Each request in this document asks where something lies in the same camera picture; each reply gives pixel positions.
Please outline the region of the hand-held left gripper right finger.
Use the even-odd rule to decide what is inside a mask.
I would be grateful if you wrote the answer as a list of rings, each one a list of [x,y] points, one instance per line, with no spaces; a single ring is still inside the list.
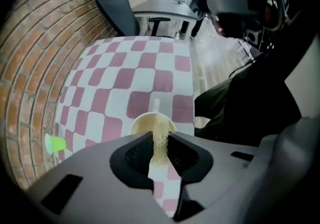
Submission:
[[[320,213],[320,117],[303,118],[259,146],[168,139],[181,177],[180,224],[298,224]]]

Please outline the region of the green plastic cup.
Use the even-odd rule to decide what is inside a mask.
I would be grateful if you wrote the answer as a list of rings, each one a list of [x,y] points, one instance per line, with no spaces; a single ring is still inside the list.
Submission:
[[[64,150],[66,148],[66,140],[61,137],[52,136],[49,134],[45,135],[44,139],[45,148],[48,154]]]

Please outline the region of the yellow sponge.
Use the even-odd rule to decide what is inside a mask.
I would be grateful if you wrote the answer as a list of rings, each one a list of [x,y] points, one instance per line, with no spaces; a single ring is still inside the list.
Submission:
[[[168,170],[168,135],[171,131],[167,118],[156,114],[152,128],[153,156],[149,164],[149,175],[153,181],[162,181]]]

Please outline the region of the person's dark trousers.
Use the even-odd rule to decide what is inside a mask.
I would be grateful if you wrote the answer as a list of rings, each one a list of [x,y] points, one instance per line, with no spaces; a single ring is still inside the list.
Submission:
[[[196,117],[209,120],[196,137],[249,146],[302,117],[282,79],[250,68],[199,95],[194,107]]]

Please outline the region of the pink white checkered tablecloth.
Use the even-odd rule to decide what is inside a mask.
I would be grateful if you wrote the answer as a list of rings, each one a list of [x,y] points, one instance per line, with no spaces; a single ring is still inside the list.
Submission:
[[[194,88],[187,43],[164,37],[95,41],[72,67],[58,103],[55,134],[66,148],[57,163],[86,147],[129,133],[138,116],[153,109],[179,132],[194,134]]]

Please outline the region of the white mug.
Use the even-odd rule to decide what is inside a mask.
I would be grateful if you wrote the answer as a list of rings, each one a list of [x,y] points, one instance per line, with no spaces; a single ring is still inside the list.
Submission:
[[[152,111],[141,114],[132,122],[128,130],[129,135],[153,131],[154,127],[160,124],[168,127],[169,132],[177,132],[177,128],[172,120],[160,113],[160,102],[160,99],[154,99]]]

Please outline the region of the dark desk with white frame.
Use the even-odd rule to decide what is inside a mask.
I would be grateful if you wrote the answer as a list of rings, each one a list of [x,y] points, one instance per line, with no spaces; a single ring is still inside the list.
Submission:
[[[197,22],[196,14],[186,3],[179,4],[174,0],[146,0],[133,7],[135,17],[170,18],[181,22],[188,22],[185,40],[191,35]]]

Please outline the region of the black high-back office chair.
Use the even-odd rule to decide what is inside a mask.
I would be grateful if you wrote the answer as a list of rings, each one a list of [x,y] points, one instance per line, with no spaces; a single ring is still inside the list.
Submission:
[[[129,0],[95,0],[97,7],[122,37],[138,36],[139,23],[132,11]]]

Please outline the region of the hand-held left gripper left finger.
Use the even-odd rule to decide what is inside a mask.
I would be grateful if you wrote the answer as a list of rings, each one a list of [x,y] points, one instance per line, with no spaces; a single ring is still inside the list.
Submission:
[[[148,176],[119,161],[116,166],[125,176],[140,176],[148,183],[132,188],[112,171],[112,154],[143,140],[152,141],[152,135],[130,135],[86,147],[44,174],[26,193],[53,224],[175,224],[154,199]]]

